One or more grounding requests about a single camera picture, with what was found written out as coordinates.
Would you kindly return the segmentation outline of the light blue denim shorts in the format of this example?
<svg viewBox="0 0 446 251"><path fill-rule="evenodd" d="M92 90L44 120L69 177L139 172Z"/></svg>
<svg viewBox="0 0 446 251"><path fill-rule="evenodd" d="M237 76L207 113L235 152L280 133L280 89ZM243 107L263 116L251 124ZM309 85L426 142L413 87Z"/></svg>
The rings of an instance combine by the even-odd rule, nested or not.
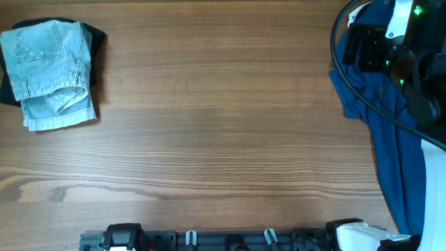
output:
<svg viewBox="0 0 446 251"><path fill-rule="evenodd" d="M96 118L90 92L92 35L80 22L50 20L1 33L16 101L30 131Z"/></svg>

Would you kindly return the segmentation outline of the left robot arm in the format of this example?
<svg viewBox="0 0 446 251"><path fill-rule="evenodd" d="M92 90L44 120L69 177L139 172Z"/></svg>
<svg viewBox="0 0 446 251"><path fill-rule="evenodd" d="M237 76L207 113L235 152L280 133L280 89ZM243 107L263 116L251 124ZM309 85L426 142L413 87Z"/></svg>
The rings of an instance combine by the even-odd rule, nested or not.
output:
<svg viewBox="0 0 446 251"><path fill-rule="evenodd" d="M139 223L123 223L109 225L103 234L101 247L109 251L113 248L140 251L147 247L144 244L145 233Z"/></svg>

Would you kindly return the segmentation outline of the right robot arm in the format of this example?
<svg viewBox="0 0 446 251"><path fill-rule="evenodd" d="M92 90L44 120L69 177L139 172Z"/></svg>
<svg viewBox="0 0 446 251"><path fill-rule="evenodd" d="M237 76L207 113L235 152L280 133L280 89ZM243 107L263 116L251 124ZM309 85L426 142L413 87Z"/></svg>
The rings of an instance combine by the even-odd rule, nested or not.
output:
<svg viewBox="0 0 446 251"><path fill-rule="evenodd" d="M397 224L329 222L330 250L445 249L445 2L351 1L330 34L332 83L370 127Z"/></svg>

